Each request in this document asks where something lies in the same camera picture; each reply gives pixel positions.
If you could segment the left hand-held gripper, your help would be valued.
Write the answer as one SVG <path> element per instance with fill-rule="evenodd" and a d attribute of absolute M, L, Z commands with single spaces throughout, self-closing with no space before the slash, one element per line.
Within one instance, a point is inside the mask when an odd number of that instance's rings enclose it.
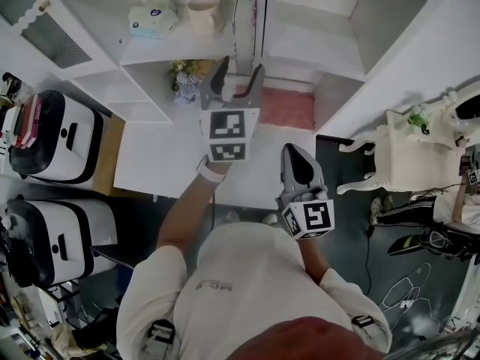
<path fill-rule="evenodd" d="M 259 64 L 243 91 L 222 102 L 224 80 L 230 57 L 216 61 L 199 84 L 199 124 L 208 159 L 216 163 L 247 161 L 260 120 L 265 68 Z"/>

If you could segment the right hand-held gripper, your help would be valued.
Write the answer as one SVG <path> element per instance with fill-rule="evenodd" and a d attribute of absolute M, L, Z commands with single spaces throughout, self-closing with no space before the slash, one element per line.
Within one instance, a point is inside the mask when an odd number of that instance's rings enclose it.
<path fill-rule="evenodd" d="M 277 198 L 286 231 L 295 239 L 312 239 L 335 228 L 335 205 L 328 197 L 323 171 L 303 148 L 287 143 L 280 156 L 282 193 Z"/>

